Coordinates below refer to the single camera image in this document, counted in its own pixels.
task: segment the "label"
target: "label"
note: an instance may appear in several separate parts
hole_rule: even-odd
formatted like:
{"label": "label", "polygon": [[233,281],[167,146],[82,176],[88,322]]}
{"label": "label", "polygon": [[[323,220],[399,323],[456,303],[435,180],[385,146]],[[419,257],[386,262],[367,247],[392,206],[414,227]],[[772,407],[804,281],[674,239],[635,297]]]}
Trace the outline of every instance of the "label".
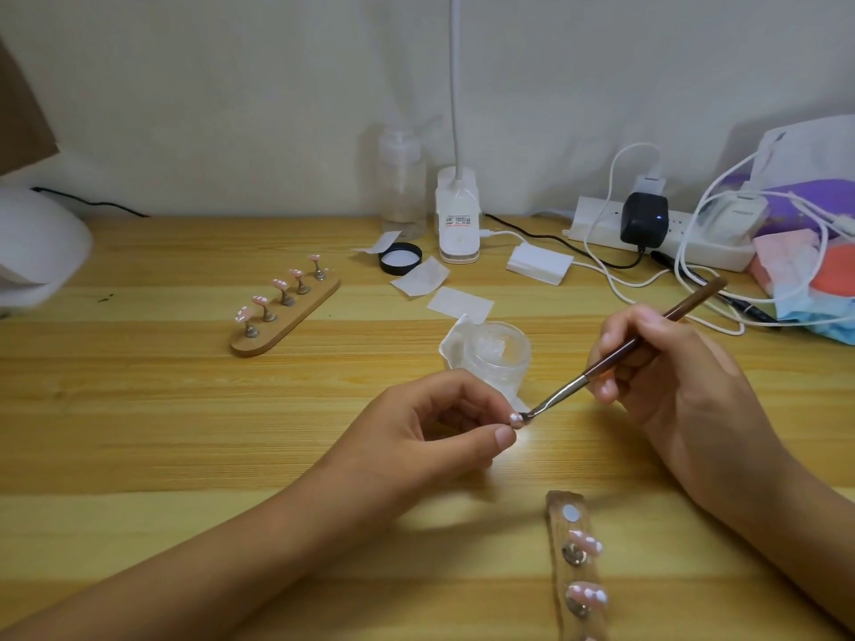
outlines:
{"label": "label", "polygon": [[446,227],[468,227],[472,225],[472,218],[469,216],[445,216]]}

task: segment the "purple package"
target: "purple package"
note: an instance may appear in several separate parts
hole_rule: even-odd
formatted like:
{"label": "purple package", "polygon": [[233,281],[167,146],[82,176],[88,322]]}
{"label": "purple package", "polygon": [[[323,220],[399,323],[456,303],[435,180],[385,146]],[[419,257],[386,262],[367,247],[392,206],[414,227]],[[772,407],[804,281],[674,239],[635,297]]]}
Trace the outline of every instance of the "purple package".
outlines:
{"label": "purple package", "polygon": [[[728,175],[722,180],[716,193],[728,190],[738,190],[743,182],[748,180],[748,175]],[[816,179],[811,182],[787,184],[765,191],[777,191],[779,193],[793,192],[799,197],[814,203],[825,209],[830,214],[848,215],[855,218],[855,182],[847,179]],[[802,214],[786,198],[766,196],[769,203],[769,216],[766,222],[757,231],[756,236],[766,234],[778,234],[782,231],[796,231],[799,229],[812,229],[819,233],[819,227],[807,215]]]}

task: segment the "table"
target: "table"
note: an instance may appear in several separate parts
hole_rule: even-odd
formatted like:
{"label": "table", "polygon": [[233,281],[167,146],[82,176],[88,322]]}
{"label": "table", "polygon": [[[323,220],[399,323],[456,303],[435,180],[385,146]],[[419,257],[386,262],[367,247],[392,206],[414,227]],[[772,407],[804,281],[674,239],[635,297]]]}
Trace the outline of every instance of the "table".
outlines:
{"label": "table", "polygon": [[[549,220],[521,223],[558,233]],[[452,325],[425,308],[429,296],[390,286],[376,257],[350,251],[378,236],[371,219],[90,226],[95,251],[73,281],[0,321],[0,626],[288,484],[383,388],[441,369],[437,346]],[[486,241],[446,284],[495,300],[491,319],[528,334],[521,397],[536,403],[582,369],[599,323],[622,304],[587,269],[559,287],[506,271],[515,242]],[[436,252],[433,235],[420,243]],[[285,254],[314,252],[341,273],[341,289],[268,354],[229,355],[237,308],[272,292]],[[646,261],[626,276],[653,269]],[[682,294],[668,277],[633,296],[666,308]],[[855,496],[852,350],[796,331],[713,337],[790,450]],[[586,393],[550,410],[489,473],[431,495],[237,637],[555,641],[550,489],[590,502],[614,639],[846,637],[691,506],[624,421]]]}

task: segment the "power outlet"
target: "power outlet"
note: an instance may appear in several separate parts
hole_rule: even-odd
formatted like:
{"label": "power outlet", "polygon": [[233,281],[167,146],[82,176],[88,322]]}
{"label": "power outlet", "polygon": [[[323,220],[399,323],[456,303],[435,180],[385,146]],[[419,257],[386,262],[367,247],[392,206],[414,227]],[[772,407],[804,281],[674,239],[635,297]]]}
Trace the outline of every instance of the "power outlet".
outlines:
{"label": "power outlet", "polygon": [[[580,197],[576,205],[573,225],[563,231],[564,236],[567,236],[570,240],[581,241],[602,208],[602,200],[584,196]],[[602,217],[594,225],[591,234],[588,236],[588,242],[593,245],[614,247],[614,249],[623,249],[628,252],[637,251],[636,246],[621,240],[622,211],[622,203],[609,202]],[[680,211],[669,211],[668,233],[665,235],[662,246],[658,247],[659,251],[665,252],[669,256],[676,256],[680,241],[686,236],[686,228],[691,219],[691,214]],[[733,272],[744,271],[754,257],[754,254],[754,245],[750,242],[745,245],[733,247],[706,241],[697,225],[692,229],[692,237],[686,246],[687,263],[704,265],[709,268],[731,270]]]}

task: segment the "hand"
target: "hand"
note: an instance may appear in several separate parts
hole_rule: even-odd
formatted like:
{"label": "hand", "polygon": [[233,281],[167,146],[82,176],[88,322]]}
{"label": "hand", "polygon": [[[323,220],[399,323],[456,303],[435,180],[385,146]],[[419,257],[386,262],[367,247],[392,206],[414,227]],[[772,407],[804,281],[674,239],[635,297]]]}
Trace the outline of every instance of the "hand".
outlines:
{"label": "hand", "polygon": [[[297,482],[315,495],[307,504],[315,512],[305,520],[342,540],[378,532],[436,484],[489,467],[517,441],[509,427],[515,413],[501,393],[463,369],[386,389]],[[430,440],[437,421],[453,436]]]}
{"label": "hand", "polygon": [[688,495],[737,526],[772,506],[793,463],[736,361],[709,337],[647,306],[613,314],[588,356],[593,364],[639,333],[661,351],[642,351],[589,386],[599,402],[618,400]]}

